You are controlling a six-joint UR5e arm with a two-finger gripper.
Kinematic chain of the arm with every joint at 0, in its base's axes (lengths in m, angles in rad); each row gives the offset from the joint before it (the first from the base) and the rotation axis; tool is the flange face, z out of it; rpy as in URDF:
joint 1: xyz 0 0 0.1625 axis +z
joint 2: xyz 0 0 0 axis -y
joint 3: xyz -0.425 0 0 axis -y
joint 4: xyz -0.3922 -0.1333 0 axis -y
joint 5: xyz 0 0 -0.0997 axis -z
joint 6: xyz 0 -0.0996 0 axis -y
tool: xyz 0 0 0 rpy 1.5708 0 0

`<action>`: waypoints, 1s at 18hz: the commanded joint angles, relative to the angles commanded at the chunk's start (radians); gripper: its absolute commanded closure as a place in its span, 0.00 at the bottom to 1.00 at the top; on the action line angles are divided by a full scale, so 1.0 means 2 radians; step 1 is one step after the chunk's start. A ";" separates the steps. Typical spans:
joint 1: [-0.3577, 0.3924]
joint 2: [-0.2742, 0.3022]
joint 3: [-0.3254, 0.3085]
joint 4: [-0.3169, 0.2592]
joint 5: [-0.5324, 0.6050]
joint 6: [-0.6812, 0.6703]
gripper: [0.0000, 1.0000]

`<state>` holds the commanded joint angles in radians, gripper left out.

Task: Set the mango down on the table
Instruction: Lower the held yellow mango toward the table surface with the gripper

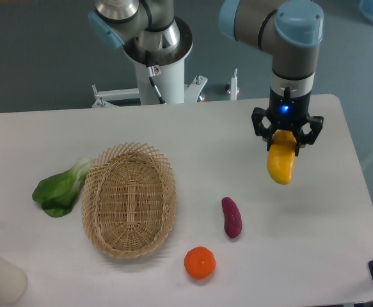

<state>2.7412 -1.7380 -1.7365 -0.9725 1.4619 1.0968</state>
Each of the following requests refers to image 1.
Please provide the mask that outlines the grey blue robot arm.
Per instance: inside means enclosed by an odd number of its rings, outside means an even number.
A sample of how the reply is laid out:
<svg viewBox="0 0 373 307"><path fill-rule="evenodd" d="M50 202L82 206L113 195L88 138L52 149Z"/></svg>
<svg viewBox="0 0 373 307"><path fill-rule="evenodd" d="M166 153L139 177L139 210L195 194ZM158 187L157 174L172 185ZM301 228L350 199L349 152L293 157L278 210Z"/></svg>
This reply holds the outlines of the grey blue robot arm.
<svg viewBox="0 0 373 307"><path fill-rule="evenodd" d="M173 1L96 1L88 21L106 45L122 48L134 63L142 104L187 102L184 61L193 36ZM308 108L323 21L313 1L225 1L219 11L226 36L272 56L268 108L257 107L251 116L255 134L268 145L287 130L299 150L322 130L323 117Z"/></svg>

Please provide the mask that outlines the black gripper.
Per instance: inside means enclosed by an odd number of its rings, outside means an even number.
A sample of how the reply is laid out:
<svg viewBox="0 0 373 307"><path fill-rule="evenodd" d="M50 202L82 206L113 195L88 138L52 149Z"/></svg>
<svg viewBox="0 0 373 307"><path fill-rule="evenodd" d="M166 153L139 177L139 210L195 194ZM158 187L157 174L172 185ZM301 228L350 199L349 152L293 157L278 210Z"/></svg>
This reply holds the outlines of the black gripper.
<svg viewBox="0 0 373 307"><path fill-rule="evenodd" d="M299 97L291 97L291 93L284 90L283 94L276 93L270 89L269 107L262 109L255 107L251 120L256 136L259 136L267 143L267 151L273 144L273 136L277 130L294 130L296 139L295 156L299 155L301 148L306 145L313 145L318 138L323 125L323 116L311 116L308 113L311 93ZM266 127L263 119L269 120ZM303 127L308 124L310 130L304 133Z"/></svg>

